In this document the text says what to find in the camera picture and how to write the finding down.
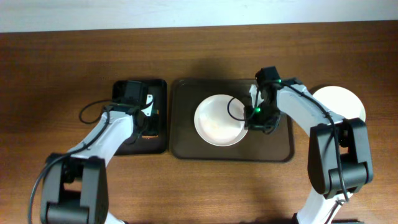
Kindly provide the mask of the orange green sponge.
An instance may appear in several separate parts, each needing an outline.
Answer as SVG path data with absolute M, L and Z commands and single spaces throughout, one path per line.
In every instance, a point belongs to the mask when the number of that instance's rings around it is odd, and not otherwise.
M 158 134 L 156 134 L 156 135 L 148 135 L 148 134 L 141 135 L 142 139 L 155 139 L 155 138 L 158 138 L 158 137 L 159 137 Z

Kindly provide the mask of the pink plate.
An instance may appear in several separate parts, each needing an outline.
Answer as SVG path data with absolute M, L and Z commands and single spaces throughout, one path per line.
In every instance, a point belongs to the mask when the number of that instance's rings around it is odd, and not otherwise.
M 196 108 L 194 126 L 199 136 L 207 143 L 227 147 L 240 142 L 248 133 L 242 119 L 244 105 L 230 95 L 212 95 Z

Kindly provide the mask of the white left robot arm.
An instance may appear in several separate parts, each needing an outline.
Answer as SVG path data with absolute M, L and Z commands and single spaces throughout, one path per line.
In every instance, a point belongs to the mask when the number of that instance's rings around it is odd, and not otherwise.
M 106 167 L 122 144 L 133 145 L 155 116 L 143 108 L 111 103 L 94 129 L 64 154 L 48 156 L 36 182 L 42 183 L 42 223 L 121 223 L 109 212 Z

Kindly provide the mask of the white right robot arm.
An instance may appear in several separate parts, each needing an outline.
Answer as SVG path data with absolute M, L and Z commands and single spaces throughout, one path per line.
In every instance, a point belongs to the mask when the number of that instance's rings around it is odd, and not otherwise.
M 247 128 L 268 131 L 275 126 L 275 116 L 284 113 L 309 136 L 307 171 L 312 189 L 292 223 L 331 223 L 338 210 L 373 180 L 365 122 L 327 108 L 295 78 L 259 81 L 249 94 Z

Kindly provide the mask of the cream plate with red stain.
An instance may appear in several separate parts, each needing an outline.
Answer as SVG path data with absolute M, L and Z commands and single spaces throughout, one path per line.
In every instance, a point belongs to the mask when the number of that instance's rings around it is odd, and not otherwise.
M 316 90 L 313 97 L 347 119 L 360 118 L 366 121 L 366 110 L 357 95 L 340 86 L 326 86 Z

